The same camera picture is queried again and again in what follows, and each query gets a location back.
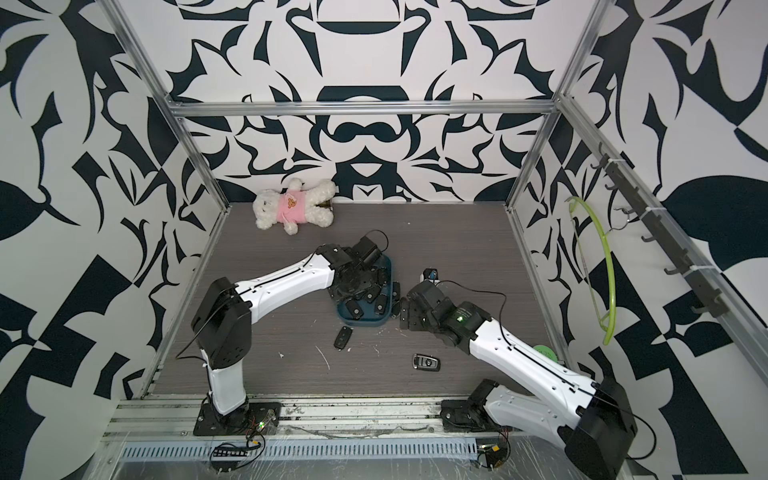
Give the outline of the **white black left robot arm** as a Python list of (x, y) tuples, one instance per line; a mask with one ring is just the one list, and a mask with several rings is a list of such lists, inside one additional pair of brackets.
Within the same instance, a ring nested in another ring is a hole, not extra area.
[(251, 280), (222, 277), (208, 288), (191, 323), (192, 342), (206, 367), (208, 399), (216, 414), (229, 416), (247, 405), (243, 360), (252, 326), (272, 311), (307, 294), (326, 290), (346, 317), (382, 322), (390, 307), (391, 262), (369, 236), (351, 247), (323, 244), (304, 259)]

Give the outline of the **black hook rail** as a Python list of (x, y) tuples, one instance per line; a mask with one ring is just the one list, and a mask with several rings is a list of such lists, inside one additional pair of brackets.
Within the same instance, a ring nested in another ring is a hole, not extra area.
[(697, 303), (691, 307), (693, 313), (710, 314), (714, 318), (722, 317), (731, 312), (724, 300), (723, 292), (706, 274), (709, 266), (697, 263), (697, 255), (693, 245), (683, 239), (678, 233), (676, 222), (656, 197), (642, 185), (641, 180), (634, 174), (623, 158), (612, 158), (603, 152), (603, 144), (598, 145), (599, 160), (594, 169), (602, 170), (611, 181), (606, 189), (617, 191), (628, 202), (628, 207), (619, 207), (630, 219), (636, 218), (648, 232), (642, 237), (644, 243), (655, 243), (672, 263), (665, 267), (668, 276), (679, 276), (690, 287), (697, 298)]

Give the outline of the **green curved tube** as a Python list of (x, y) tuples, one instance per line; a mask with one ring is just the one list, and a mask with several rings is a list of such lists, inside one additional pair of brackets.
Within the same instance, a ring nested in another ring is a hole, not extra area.
[[(585, 199), (578, 196), (570, 196), (565, 200), (565, 202), (568, 205), (569, 218), (574, 228), (577, 251), (579, 253), (579, 258), (581, 260), (582, 267), (584, 268), (585, 279), (586, 279), (587, 285), (590, 288), (590, 298), (591, 298), (593, 310), (596, 315), (598, 325), (600, 329), (603, 331), (602, 345), (608, 346), (613, 340), (615, 335), (615, 329), (616, 329), (616, 323), (617, 323), (617, 308), (618, 308), (615, 267), (613, 263), (612, 249), (608, 241), (608, 232), (604, 229), (602, 222), (598, 218), (598, 215), (595, 213), (591, 205)], [(598, 306), (597, 295), (596, 295), (597, 291), (592, 286), (591, 277), (589, 276), (589, 272), (587, 271), (586, 256), (584, 254), (584, 250), (582, 247), (580, 233), (579, 233), (578, 227), (576, 226), (575, 212), (579, 208), (583, 209), (587, 214), (588, 218), (590, 219), (591, 225), (595, 230), (595, 233), (599, 239), (599, 243), (603, 252), (604, 263), (606, 268), (607, 291), (608, 291), (608, 300), (606, 303), (607, 309), (604, 312), (602, 312), (600, 310), (600, 307)]]

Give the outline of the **teal plastic storage box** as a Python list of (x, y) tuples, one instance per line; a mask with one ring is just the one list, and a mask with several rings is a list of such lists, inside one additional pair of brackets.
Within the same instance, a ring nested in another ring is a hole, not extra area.
[(378, 297), (371, 300), (336, 300), (336, 312), (339, 318), (346, 324), (350, 326), (376, 327), (382, 325), (390, 318), (394, 276), (391, 260), (386, 255), (384, 257), (384, 263), (390, 271), (390, 282)]

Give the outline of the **green tape roll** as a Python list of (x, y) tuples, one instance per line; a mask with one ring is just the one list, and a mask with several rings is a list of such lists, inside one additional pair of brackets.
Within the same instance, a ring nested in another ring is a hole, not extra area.
[(547, 359), (558, 363), (559, 357), (557, 356), (556, 352), (552, 350), (550, 347), (546, 345), (535, 345), (534, 349), (541, 354), (542, 356), (546, 357)]

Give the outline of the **aluminium frame crossbar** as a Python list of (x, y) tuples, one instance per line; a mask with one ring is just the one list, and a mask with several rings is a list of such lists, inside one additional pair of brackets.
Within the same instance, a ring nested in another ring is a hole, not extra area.
[(309, 116), (309, 115), (407, 115), (407, 114), (546, 114), (552, 100), (422, 100), (338, 102), (169, 102), (175, 117)]

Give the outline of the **silver black BMW key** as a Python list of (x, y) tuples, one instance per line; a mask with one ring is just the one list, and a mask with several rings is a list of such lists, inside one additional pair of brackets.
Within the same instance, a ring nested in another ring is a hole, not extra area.
[(438, 358), (425, 354), (415, 354), (412, 359), (413, 368), (420, 371), (439, 372), (441, 362)]

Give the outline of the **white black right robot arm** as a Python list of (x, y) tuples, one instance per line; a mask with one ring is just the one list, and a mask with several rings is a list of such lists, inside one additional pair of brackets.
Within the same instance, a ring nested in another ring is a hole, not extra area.
[(442, 402), (445, 428), (521, 430), (560, 448), (590, 479), (618, 476), (638, 428), (627, 393), (615, 379), (596, 382), (547, 358), (481, 307), (454, 304), (429, 280), (402, 297), (401, 317), (402, 327), (432, 333), (527, 391), (521, 395), (485, 379), (467, 399)]

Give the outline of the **white plush bear pink shirt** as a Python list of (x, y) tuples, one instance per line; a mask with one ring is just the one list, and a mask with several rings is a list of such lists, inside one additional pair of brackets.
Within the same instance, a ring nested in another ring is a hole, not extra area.
[(255, 225), (268, 230), (281, 224), (288, 235), (296, 235), (303, 224), (327, 228), (334, 222), (332, 200), (336, 194), (337, 186), (330, 179), (305, 189), (300, 179), (293, 178), (283, 193), (267, 189), (256, 194), (252, 204)]

